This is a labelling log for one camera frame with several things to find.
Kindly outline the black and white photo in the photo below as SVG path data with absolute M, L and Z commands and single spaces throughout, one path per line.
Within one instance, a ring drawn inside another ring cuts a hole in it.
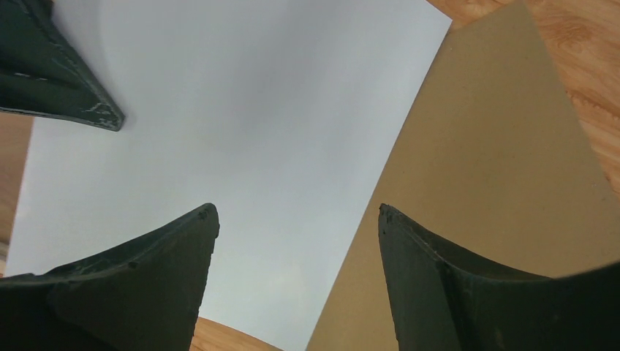
M 57 1 L 53 19 L 127 121 L 35 120 L 7 274 L 213 203 L 200 316 L 306 349 L 449 17 L 427 1 Z

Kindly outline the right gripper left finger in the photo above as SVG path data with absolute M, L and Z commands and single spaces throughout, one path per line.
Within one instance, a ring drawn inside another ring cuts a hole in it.
M 219 234 L 206 203 L 47 273 L 1 280 L 3 350 L 188 350 Z

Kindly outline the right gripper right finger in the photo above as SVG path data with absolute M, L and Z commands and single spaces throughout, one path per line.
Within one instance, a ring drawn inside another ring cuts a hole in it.
M 400 350 L 617 350 L 619 264 L 561 278 L 502 265 L 391 205 L 378 239 Z

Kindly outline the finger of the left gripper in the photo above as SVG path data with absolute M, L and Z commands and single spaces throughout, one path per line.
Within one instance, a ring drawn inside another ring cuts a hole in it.
M 1 111 L 119 131 L 125 115 L 52 21 L 52 1 L 1 2 Z

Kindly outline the brown backing board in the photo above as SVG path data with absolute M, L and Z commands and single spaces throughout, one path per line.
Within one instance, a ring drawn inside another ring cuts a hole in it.
M 619 264 L 619 199 L 523 2 L 445 37 L 309 350 L 400 350 L 379 249 L 382 204 L 520 271 L 561 278 Z

